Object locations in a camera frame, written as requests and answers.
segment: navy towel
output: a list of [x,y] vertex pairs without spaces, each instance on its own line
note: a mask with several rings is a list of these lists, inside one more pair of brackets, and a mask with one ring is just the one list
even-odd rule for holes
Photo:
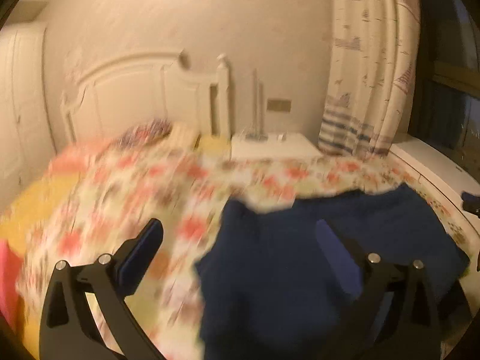
[[206,360],[305,359],[351,304],[319,247],[320,219],[393,263],[424,261],[438,300],[469,264],[429,205],[407,185],[382,195],[347,192],[256,214],[229,200],[197,271],[205,299]]

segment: metal screw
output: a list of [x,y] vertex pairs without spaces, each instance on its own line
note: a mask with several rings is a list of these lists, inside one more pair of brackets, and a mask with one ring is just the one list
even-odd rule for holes
[[98,262],[103,266],[108,264],[110,261],[112,261],[111,254],[105,253],[105,254],[102,254],[100,257],[98,257]]
[[413,262],[413,266],[417,269],[423,269],[423,267],[425,265],[423,265],[423,262],[419,259],[416,259],[414,262]]
[[64,259],[61,259],[59,262],[55,264],[55,268],[61,271],[63,268],[67,266],[67,262]]
[[378,264],[382,259],[380,256],[376,253],[370,253],[368,255],[368,261],[370,261],[372,264]]

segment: white nightstand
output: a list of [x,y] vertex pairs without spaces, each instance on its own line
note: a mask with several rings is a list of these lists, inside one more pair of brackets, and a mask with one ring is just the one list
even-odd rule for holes
[[323,156],[317,148],[299,133],[286,133],[285,140],[278,140],[278,134],[268,134],[268,140],[253,142],[244,136],[232,138],[232,160],[314,158]]

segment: striped curtain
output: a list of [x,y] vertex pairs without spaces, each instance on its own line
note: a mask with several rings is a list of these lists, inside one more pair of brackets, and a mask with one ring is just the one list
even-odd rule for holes
[[330,81],[318,145],[386,154],[413,94],[419,0],[334,0]]

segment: floral blanket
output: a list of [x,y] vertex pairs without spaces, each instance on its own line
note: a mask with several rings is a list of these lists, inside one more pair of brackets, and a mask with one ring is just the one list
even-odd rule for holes
[[[290,207],[295,197],[331,196],[359,188],[381,193],[406,182],[435,210],[467,253],[463,231],[407,173],[385,159],[322,157],[309,161],[229,162],[192,151],[109,149],[46,223],[29,234],[18,289],[41,311],[54,264],[93,262],[136,237],[150,218],[165,228],[162,247],[137,292],[133,315],[169,360],[201,359],[202,299],[193,263],[213,245],[220,214],[234,195],[258,211]],[[118,350],[98,305],[91,307],[106,343]]]

